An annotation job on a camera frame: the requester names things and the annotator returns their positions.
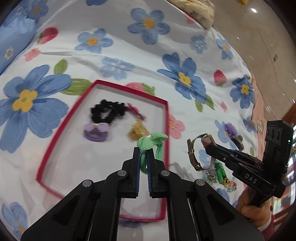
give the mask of beige floor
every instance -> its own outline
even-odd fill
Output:
[[[214,25],[256,78],[265,118],[281,119],[296,101],[296,47],[284,25],[263,0],[249,0],[245,6],[236,0],[211,2]]]

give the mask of finger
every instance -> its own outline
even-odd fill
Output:
[[[245,205],[241,210],[242,215],[253,220],[262,220],[266,217],[266,209],[264,207],[256,207],[253,205]]]
[[[245,206],[246,204],[249,204],[249,202],[250,202],[249,187],[246,187],[246,189],[243,190],[243,192],[241,193],[235,208],[240,212],[242,207]]]

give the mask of green hair tie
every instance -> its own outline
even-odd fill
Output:
[[[141,137],[137,141],[137,147],[140,149],[141,159],[140,159],[140,170],[142,173],[147,174],[147,159],[146,153],[154,145],[157,146],[155,159],[161,160],[163,154],[163,141],[167,140],[168,136],[160,132],[153,132],[148,136]]]

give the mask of small white flower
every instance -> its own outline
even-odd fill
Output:
[[[13,55],[13,48],[10,47],[9,49],[6,50],[6,54],[4,55],[4,57],[9,60],[10,57]]]
[[[20,14],[20,13],[22,13],[23,11],[24,11],[24,8],[23,8],[23,7],[20,7],[20,8],[17,9],[16,14]]]

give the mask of red-rimmed tray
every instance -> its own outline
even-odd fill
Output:
[[[147,116],[144,122],[150,132],[168,135],[168,102],[147,93],[115,83],[96,80],[74,104],[49,144],[39,166],[36,181],[51,194],[63,198],[82,180],[105,179],[130,159],[136,142],[128,138],[135,117],[126,114],[111,124],[105,142],[91,142],[83,136],[83,126],[90,122],[89,108],[102,99],[131,103]],[[169,139],[164,142],[163,161],[169,166]],[[137,221],[159,221],[165,218],[165,200],[151,199],[147,175],[140,175],[137,199],[123,199],[120,217]]]

